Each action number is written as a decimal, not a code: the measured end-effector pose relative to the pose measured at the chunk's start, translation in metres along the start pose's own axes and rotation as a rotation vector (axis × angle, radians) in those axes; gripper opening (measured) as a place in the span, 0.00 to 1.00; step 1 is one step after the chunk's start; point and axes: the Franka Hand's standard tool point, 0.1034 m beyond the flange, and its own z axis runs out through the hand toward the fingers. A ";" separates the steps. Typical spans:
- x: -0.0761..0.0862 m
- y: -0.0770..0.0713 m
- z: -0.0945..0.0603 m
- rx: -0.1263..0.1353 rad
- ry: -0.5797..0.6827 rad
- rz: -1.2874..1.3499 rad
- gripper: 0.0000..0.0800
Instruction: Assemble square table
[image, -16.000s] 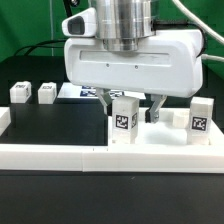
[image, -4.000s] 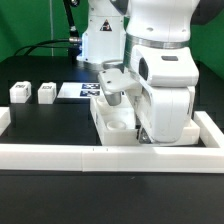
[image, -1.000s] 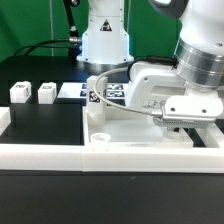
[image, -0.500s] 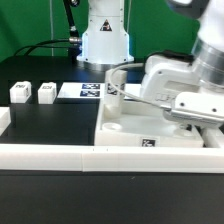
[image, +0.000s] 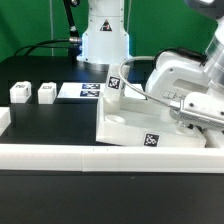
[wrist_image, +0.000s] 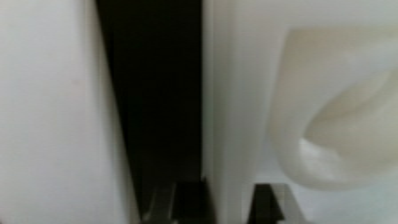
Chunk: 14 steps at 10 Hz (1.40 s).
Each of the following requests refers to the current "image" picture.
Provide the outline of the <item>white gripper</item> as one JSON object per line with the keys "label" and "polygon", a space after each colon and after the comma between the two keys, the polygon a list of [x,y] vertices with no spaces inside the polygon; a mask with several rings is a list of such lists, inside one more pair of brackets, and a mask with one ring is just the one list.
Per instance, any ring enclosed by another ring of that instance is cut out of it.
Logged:
{"label": "white gripper", "polygon": [[180,101],[191,92],[224,101],[224,55],[209,54],[202,64],[171,51],[163,52],[156,60],[145,91],[166,102]]}

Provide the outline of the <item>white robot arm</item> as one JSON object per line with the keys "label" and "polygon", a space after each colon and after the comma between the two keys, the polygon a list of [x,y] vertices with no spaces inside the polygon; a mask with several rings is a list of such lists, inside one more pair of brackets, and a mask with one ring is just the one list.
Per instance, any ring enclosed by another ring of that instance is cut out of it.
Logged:
{"label": "white robot arm", "polygon": [[[148,99],[224,104],[224,0],[184,0],[193,10],[214,19],[218,27],[204,54],[184,48],[166,49],[154,58],[155,69],[145,89]],[[88,28],[82,35],[78,61],[95,69],[132,60],[129,35],[124,30],[124,0],[88,0]]]}

